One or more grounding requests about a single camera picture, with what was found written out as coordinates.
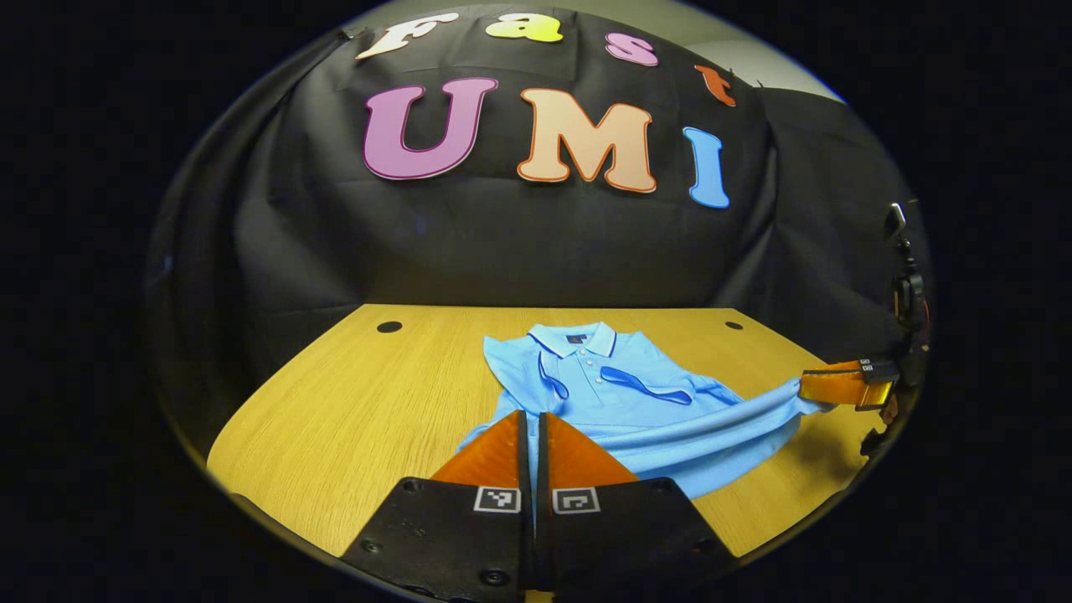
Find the light blue polo T-shirt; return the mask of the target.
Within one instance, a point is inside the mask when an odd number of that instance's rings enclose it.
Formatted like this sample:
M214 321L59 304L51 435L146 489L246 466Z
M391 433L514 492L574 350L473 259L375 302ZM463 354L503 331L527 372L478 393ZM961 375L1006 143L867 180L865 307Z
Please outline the light blue polo T-shirt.
M801 420L833 405L804 399L799 379L744 399L678 366L642 332L605 323L533 325L483 340L502 389L492 421L554 415L636 477L672 477L687 497L716 492L777 453Z

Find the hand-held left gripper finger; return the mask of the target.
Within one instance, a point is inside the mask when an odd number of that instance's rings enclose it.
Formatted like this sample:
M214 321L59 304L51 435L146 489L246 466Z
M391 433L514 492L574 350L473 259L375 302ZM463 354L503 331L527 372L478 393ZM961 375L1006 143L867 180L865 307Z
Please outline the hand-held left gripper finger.
M672 477L637 477L565 420L539 417L537 585L696 591L736 567Z
M528 420L516 411L431 477L401 477L342 554L417 603L524 603L533 495Z

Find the black backdrop cloth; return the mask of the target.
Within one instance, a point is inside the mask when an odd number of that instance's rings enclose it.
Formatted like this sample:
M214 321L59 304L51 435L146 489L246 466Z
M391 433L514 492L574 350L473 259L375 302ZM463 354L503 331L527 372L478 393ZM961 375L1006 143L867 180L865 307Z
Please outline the black backdrop cloth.
M727 307L822 359L888 353L892 203L933 327L915 191L842 95L765 44L532 3L348 23L249 85L173 177L150 358L206 455L368 304Z

